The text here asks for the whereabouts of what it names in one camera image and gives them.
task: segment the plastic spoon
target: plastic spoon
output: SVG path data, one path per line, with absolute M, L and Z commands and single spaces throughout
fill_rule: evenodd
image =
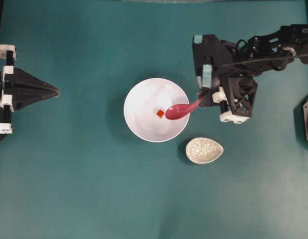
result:
M 165 117 L 169 120 L 177 120 L 194 111 L 204 97 L 199 98 L 192 104 L 177 104 L 169 107 L 165 112 Z

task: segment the small red cube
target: small red cube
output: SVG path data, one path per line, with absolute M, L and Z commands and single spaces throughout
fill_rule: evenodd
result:
M 162 118 L 164 115 L 164 111 L 159 110 L 156 114 L 158 117 Z

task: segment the white bracket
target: white bracket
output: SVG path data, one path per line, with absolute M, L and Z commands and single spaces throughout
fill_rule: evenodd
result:
M 13 58 L 16 59 L 15 45 L 0 44 L 0 59 L 6 59 L 6 51 L 13 51 Z
M 0 134 L 12 134 L 13 129 L 10 123 L 0 123 Z
M 12 74 L 13 75 L 13 66 L 4 66 L 2 68 L 2 81 L 4 82 L 4 76 L 6 74 Z
M 215 103 L 220 103 L 221 101 L 226 101 L 228 103 L 224 88 L 221 86 L 219 87 L 219 91 L 215 92 L 212 97 Z
M 231 111 L 227 111 L 227 112 L 220 114 L 219 118 L 220 118 L 220 121 L 222 122 L 232 121 L 237 124 L 241 124 L 249 119 L 249 117 L 233 115 Z

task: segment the table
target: table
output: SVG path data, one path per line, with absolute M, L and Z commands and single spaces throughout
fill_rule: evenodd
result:
M 194 34 L 236 41 L 306 22 L 304 0 L 6 1 L 0 43 L 62 93 L 14 113 L 0 143 L 0 239 L 308 238 L 308 65 L 257 77 L 242 125 L 199 109 L 178 137 L 149 143 L 123 117 L 128 90 L 150 77 L 195 100 Z M 197 136 L 223 145 L 221 158 L 190 163 Z

